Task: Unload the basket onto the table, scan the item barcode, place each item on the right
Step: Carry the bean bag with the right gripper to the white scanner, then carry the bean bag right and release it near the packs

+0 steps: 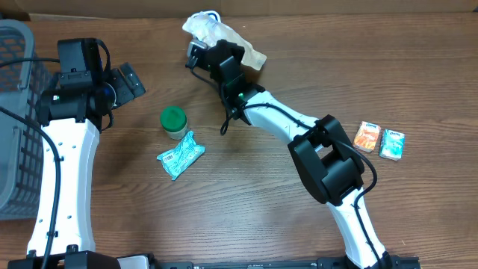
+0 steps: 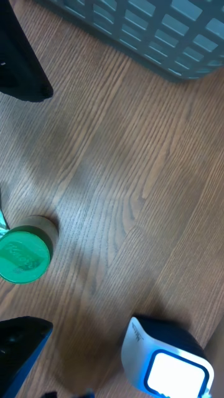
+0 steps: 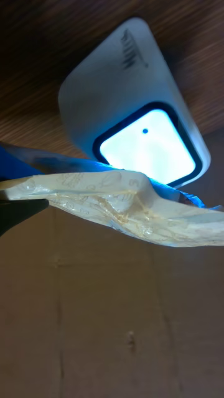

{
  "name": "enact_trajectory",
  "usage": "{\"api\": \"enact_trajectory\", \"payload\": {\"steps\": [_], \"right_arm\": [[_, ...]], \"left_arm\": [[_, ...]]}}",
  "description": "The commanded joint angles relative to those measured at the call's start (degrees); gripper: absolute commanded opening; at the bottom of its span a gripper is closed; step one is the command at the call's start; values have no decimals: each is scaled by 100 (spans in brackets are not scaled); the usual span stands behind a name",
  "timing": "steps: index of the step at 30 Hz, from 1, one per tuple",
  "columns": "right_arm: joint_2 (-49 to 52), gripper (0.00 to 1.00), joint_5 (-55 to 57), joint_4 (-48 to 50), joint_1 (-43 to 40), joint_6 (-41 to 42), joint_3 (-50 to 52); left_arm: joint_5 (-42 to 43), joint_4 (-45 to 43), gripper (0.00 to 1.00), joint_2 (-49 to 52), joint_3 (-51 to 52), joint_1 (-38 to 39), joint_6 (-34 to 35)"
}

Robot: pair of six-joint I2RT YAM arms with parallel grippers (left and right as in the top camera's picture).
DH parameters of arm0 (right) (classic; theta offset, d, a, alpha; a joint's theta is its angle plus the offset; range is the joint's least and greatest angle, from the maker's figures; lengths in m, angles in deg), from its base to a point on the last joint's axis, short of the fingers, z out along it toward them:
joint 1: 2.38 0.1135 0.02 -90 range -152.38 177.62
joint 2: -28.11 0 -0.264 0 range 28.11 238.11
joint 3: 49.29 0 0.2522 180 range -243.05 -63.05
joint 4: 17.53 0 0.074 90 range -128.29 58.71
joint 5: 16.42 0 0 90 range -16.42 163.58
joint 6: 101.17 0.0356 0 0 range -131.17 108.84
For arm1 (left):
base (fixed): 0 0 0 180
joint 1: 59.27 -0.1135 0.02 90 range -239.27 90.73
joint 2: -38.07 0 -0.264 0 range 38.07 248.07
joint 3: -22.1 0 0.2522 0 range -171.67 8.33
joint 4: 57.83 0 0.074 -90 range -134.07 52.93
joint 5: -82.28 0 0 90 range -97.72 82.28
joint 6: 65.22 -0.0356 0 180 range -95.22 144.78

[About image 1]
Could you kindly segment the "beige paper pouch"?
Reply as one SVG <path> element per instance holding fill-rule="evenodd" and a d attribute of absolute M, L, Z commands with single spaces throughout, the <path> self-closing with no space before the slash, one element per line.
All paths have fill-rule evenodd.
<path fill-rule="evenodd" d="M 189 26 L 190 26 L 190 17 L 183 24 L 182 30 L 186 31 L 187 33 L 190 34 Z M 263 65 L 265 64 L 265 62 L 267 60 L 266 55 L 264 55 L 260 52 L 257 52 L 253 48 L 253 46 L 250 42 L 246 41 L 235 30 L 233 30 L 231 27 L 227 26 L 226 24 L 222 23 L 222 21 L 221 21 L 220 29 L 221 29 L 221 34 L 222 34 L 221 40 L 227 40 L 231 43 L 236 43 L 239 46 L 244 47 L 245 54 L 244 54 L 243 59 L 241 61 L 241 63 L 243 65 L 248 66 L 248 67 L 252 67 L 253 69 L 255 69 L 257 71 L 259 71 L 263 67 Z"/>

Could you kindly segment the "green capped bottle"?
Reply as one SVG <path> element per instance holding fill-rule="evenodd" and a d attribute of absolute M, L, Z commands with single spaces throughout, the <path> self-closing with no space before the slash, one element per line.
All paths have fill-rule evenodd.
<path fill-rule="evenodd" d="M 161 112 L 160 123 L 168 137 L 173 140 L 181 140 L 190 130 L 186 113 L 177 106 L 166 107 Z"/>

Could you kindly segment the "teal snack packet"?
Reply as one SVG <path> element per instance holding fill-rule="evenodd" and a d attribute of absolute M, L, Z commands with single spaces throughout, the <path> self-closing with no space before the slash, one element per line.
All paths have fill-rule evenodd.
<path fill-rule="evenodd" d="M 194 139 L 194 132 L 189 131 L 175 148 L 161 153 L 157 156 L 157 160 L 175 181 L 204 153 L 205 147 L 199 145 Z"/>

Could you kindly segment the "orange snack packet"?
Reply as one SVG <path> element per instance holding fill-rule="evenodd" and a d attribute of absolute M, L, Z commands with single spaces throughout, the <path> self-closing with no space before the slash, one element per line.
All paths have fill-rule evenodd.
<path fill-rule="evenodd" d="M 380 132 L 380 126 L 362 121 L 354 137 L 353 146 L 364 152 L 372 152 L 376 147 Z"/>

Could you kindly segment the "teal Kleenex tissue pack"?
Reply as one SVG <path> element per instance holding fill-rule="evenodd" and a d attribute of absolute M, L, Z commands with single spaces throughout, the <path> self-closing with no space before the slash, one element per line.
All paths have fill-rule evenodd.
<path fill-rule="evenodd" d="M 398 161 L 402 158 L 405 135 L 390 129 L 382 133 L 379 156 Z"/>

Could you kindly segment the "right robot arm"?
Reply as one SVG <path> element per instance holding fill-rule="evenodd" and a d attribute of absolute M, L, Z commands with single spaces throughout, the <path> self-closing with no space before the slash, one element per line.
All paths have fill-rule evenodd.
<path fill-rule="evenodd" d="M 391 257 L 379 241 L 368 215 L 362 174 L 373 165 L 353 145 L 331 115 L 320 119 L 301 114 L 279 102 L 259 84 L 246 80 L 241 68 L 245 49 L 219 40 L 208 46 L 192 40 L 187 50 L 189 69 L 210 73 L 206 83 L 219 94 L 226 119 L 243 120 L 288 145 L 305 189 L 329 207 L 346 247 L 348 268 L 389 268 Z"/>

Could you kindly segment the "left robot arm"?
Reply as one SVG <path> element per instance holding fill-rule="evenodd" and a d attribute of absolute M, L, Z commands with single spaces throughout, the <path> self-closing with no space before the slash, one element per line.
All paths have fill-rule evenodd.
<path fill-rule="evenodd" d="M 35 104 L 43 139 L 37 219 L 27 256 L 9 268 L 153 268 L 149 254 L 111 257 L 96 252 L 91 224 L 93 162 L 103 117 L 146 90 L 131 65 L 111 67 L 96 38 L 58 41 L 60 72 Z"/>

